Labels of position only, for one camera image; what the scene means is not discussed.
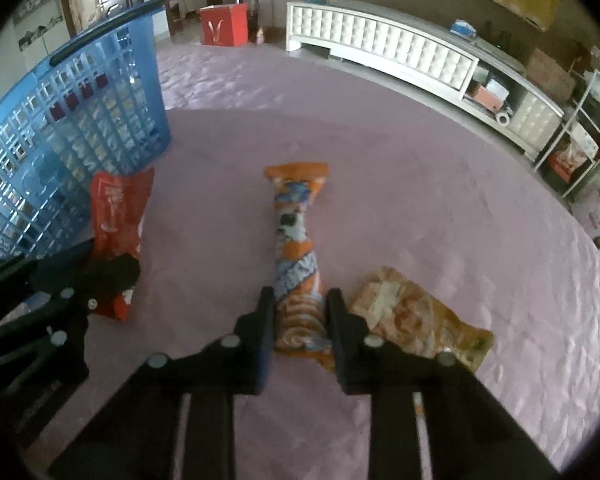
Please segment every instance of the red snack bag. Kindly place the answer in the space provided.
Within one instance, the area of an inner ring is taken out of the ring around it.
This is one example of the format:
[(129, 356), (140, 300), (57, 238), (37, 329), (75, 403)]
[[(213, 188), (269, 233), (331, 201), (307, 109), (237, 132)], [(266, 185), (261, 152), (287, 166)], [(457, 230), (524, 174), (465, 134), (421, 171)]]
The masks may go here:
[[(91, 183), (93, 260), (140, 255), (144, 209), (154, 184), (154, 168), (129, 176), (96, 173)], [(112, 301), (99, 301), (96, 314), (126, 320), (133, 289)]]

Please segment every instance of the food packaging bag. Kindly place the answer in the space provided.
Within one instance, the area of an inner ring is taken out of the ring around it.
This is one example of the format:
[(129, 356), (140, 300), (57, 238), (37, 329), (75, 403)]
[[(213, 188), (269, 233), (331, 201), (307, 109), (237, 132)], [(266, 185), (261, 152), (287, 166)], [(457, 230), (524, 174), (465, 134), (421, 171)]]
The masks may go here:
[(493, 345), (493, 333), (460, 321), (453, 311), (393, 267), (367, 277), (350, 311), (369, 330), (405, 352), (435, 357), (451, 350), (475, 372)]
[(552, 155), (555, 155), (552, 157), (553, 163), (562, 171), (559, 171), (555, 167), (554, 170), (561, 177), (564, 178), (566, 176), (566, 182), (570, 182), (573, 172), (587, 161), (587, 154), (582, 151), (580, 145), (573, 139), (570, 139), (565, 147), (557, 148)]
[(584, 228), (587, 235), (591, 238), (600, 236), (600, 195), (597, 190), (592, 189), (580, 195), (571, 204), (571, 214)]
[(264, 174), (275, 186), (276, 349), (330, 367), (324, 283), (305, 221), (329, 168), (323, 162), (292, 162), (269, 166)]
[[(96, 173), (91, 183), (92, 260), (125, 253), (140, 256), (142, 220), (153, 184), (153, 168), (129, 176)], [(131, 288), (111, 301), (99, 301), (94, 312), (124, 321), (132, 294)]]

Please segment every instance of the white tv cabinet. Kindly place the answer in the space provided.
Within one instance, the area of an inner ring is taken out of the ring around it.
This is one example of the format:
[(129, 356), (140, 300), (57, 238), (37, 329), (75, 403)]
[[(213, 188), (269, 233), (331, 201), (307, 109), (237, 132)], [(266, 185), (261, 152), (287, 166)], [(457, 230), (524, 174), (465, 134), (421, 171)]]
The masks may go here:
[[(354, 0), (289, 2), (286, 49), (323, 46), (332, 56), (385, 72), (455, 104), (535, 160), (560, 125), (563, 111), (497, 53), (413, 16)], [(465, 96), (480, 65), (513, 81), (508, 126)]]

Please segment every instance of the red gift box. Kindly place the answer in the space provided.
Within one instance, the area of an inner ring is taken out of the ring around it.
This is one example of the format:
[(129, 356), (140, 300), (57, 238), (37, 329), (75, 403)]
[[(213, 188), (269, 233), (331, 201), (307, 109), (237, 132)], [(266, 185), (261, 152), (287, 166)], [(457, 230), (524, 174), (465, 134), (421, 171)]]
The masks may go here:
[(484, 86), (476, 81), (471, 81), (467, 89), (467, 95), (472, 97), (474, 101), (490, 110), (494, 114), (498, 113), (504, 104), (495, 95), (489, 92)]
[(203, 44), (239, 46), (249, 39), (248, 4), (213, 5), (200, 9)]

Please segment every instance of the bed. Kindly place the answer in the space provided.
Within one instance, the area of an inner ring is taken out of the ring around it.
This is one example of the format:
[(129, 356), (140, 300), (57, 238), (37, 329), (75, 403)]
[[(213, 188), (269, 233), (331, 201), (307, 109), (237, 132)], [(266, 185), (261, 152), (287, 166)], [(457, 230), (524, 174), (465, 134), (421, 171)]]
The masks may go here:
[[(272, 46), (158, 51), (173, 144), (155, 164), (130, 319), (91, 317), (90, 378), (29, 449), (47, 465), (150, 354), (231, 330), (274, 273), (266, 165), (324, 160), (308, 214), (346, 299), (396, 267), (496, 343), (478, 378), (558, 468), (600, 418), (600, 253), (504, 150), (416, 101)], [(363, 479), (369, 398), (277, 356), (235, 405), (239, 479)]]

